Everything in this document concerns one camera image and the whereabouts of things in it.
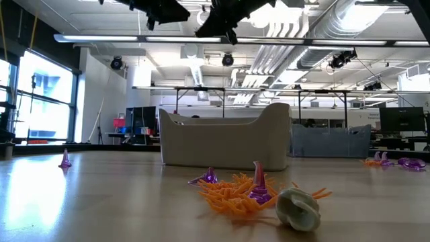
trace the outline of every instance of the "ceiling light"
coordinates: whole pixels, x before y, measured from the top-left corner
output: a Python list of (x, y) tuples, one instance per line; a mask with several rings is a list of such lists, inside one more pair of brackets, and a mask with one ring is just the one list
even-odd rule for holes
[(261, 91), (259, 88), (226, 88), (226, 91)]
[(383, 46), (387, 41), (383, 40), (314, 40), (312, 44), (332, 44), (332, 45), (346, 45), (346, 46), (361, 46), (361, 45), (374, 45)]
[(395, 46), (428, 46), (427, 41), (397, 41)]
[(96, 41), (116, 41), (130, 42), (137, 41), (137, 36), (65, 36), (55, 34), (54, 38), (57, 42), (96, 42)]
[(304, 40), (293, 38), (237, 38), (238, 44), (303, 44)]
[(354, 47), (336, 47), (336, 46), (309, 46), (309, 50), (338, 50), (338, 51), (352, 51)]
[(133, 89), (149, 89), (149, 90), (174, 90), (174, 87), (132, 87)]
[(146, 37), (147, 42), (199, 42), (199, 43), (221, 43), (221, 38), (197, 38), (197, 37)]

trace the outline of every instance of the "gray plastic bin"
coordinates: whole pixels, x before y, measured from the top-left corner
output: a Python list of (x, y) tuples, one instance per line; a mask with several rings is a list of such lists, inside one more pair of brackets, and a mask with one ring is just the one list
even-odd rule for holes
[(372, 126), (353, 128), (305, 128), (292, 125), (294, 157), (366, 158), (369, 154)]

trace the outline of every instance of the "ceiling camera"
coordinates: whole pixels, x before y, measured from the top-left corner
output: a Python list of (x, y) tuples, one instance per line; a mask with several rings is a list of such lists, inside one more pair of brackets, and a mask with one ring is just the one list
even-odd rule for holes
[(222, 65), (225, 67), (231, 67), (234, 63), (233, 56), (230, 53), (226, 53), (222, 58)]
[(122, 56), (114, 56), (113, 61), (110, 63), (110, 67), (115, 71), (121, 70), (124, 67)]

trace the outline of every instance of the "white wall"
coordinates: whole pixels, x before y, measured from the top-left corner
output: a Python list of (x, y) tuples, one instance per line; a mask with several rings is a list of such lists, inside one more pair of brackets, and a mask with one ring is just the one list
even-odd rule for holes
[[(114, 118), (126, 109), (126, 80), (90, 55), (87, 48), (81, 49), (80, 70), (77, 98), (77, 121), (75, 141), (86, 142), (93, 130), (103, 97), (101, 110), (101, 132), (104, 144), (112, 144), (106, 132), (113, 132)], [(97, 127), (90, 142), (97, 144)]]

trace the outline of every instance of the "purple toy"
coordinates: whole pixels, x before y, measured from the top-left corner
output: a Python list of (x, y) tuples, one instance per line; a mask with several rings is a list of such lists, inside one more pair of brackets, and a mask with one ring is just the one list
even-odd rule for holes
[(68, 168), (71, 167), (72, 163), (69, 161), (69, 154), (67, 153), (67, 149), (64, 149), (64, 153), (62, 155), (61, 164), (58, 166), (60, 168)]
[(404, 168), (413, 169), (413, 170), (421, 170), (426, 166), (426, 163), (420, 159), (413, 158), (400, 158), (397, 162), (399, 165)]
[(203, 175), (201, 175), (201, 176), (199, 176), (197, 178), (192, 179), (191, 181), (188, 182), (188, 184), (191, 185), (191, 186), (198, 186), (197, 183), (201, 179), (204, 180), (207, 183), (210, 183), (210, 184), (215, 184), (215, 183), (218, 182), (218, 178), (216, 177), (214, 168), (209, 167), (208, 171), (205, 172), (205, 174), (203, 174)]
[(381, 165), (383, 165), (383, 166), (394, 165), (393, 162), (391, 162), (391, 161), (388, 160), (388, 158), (387, 158), (387, 152), (383, 152), (382, 153)]
[(381, 161), (381, 158), (379, 157), (379, 151), (376, 151), (375, 156), (374, 156), (374, 161)]
[(255, 175), (254, 184), (257, 186), (249, 194), (250, 198), (256, 199), (256, 201), (262, 205), (271, 199), (271, 196), (267, 193), (265, 181), (264, 181), (264, 171), (263, 165), (259, 161), (254, 161), (255, 165)]

